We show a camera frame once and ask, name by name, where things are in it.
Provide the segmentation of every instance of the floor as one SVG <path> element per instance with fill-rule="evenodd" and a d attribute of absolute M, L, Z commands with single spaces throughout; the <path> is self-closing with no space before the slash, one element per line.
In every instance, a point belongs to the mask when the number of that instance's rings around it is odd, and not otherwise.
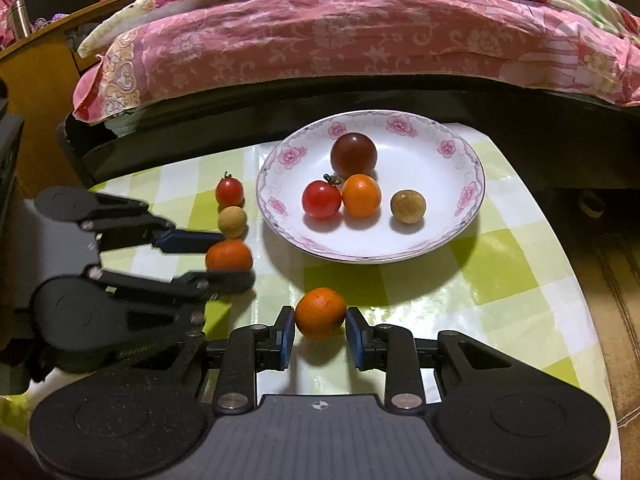
<path fill-rule="evenodd" d="M 581 211 L 580 193 L 536 194 L 591 311 L 609 372 L 622 447 L 623 480 L 640 479 L 640 192 L 605 191 L 600 218 Z"/>

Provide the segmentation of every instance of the orange fruit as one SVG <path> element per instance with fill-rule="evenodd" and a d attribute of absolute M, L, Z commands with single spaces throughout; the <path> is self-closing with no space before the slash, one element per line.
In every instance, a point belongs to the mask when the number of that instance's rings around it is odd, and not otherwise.
<path fill-rule="evenodd" d="M 315 288 L 306 293 L 296 305 L 294 318 L 298 330 L 305 337 L 322 341 L 334 334 L 344 322 L 347 304 L 330 288 Z"/>
<path fill-rule="evenodd" d="M 205 256 L 207 270 L 251 270 L 254 259 L 240 240 L 224 240 L 209 248 Z"/>
<path fill-rule="evenodd" d="M 380 187 L 369 175 L 352 175 L 342 186 L 344 208 L 356 218 L 373 215 L 380 207 L 381 200 Z"/>

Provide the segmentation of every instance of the white and green plastic tablecloth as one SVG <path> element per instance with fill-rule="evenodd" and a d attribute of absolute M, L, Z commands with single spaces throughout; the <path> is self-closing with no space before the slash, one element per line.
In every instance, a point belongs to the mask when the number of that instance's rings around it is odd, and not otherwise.
<path fill-rule="evenodd" d="M 111 180 L 95 190 L 145 200 L 153 213 L 178 227 L 217 228 L 213 190 L 225 171 L 244 184 L 249 218 L 246 243 L 254 255 L 254 290 L 207 307 L 207 331 L 252 323 L 271 324 L 285 304 L 327 286 L 358 306 L 371 324 L 408 327 L 416 337 L 459 330 L 536 368 L 579 386 L 606 408 L 612 434 L 596 475 L 619 480 L 620 445 L 606 368 L 587 304 L 554 232 L 513 168 L 487 136 L 450 124 L 476 150 L 486 173 L 478 218 L 455 240 L 412 260 L 380 266 L 337 264 L 292 247 L 262 222 L 255 179 L 276 145 L 260 144 L 192 158 Z M 201 255 L 167 255 L 149 246 L 103 253 L 105 267 L 170 279 L 204 268 Z M 429 401 L 438 400 L 430 370 L 423 373 Z M 52 388 L 69 380 L 54 374 L 24 396 L 0 399 L 0 420 L 25 433 L 28 413 Z M 310 342 L 299 333 L 286 372 L 258 375 L 263 393 L 382 393 L 383 373 L 358 372 L 345 340 Z"/>

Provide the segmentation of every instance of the tomato stem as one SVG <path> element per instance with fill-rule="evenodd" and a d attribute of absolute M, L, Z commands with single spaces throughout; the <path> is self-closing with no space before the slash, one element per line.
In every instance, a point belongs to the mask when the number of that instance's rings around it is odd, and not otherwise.
<path fill-rule="evenodd" d="M 342 184 L 342 180 L 335 175 L 325 173 L 322 177 L 332 186 L 340 186 Z"/>

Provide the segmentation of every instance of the white floral plate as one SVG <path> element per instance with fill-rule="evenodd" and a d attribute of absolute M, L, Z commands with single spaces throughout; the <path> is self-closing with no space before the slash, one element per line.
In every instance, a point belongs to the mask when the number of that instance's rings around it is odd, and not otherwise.
<path fill-rule="evenodd" d="M 333 173 L 332 145 L 347 132 L 369 136 L 378 149 L 373 177 L 382 191 L 380 211 L 355 219 L 342 206 L 334 218 L 315 221 L 302 209 L 302 193 Z M 393 218 L 390 200 L 402 189 L 425 197 L 424 221 L 407 226 Z M 462 232 L 484 198 L 484 171 L 471 146 L 442 124 L 405 112 L 361 110 L 316 121 L 283 140 L 262 166 L 256 194 L 267 224 L 303 251 L 379 264 L 428 253 Z"/>

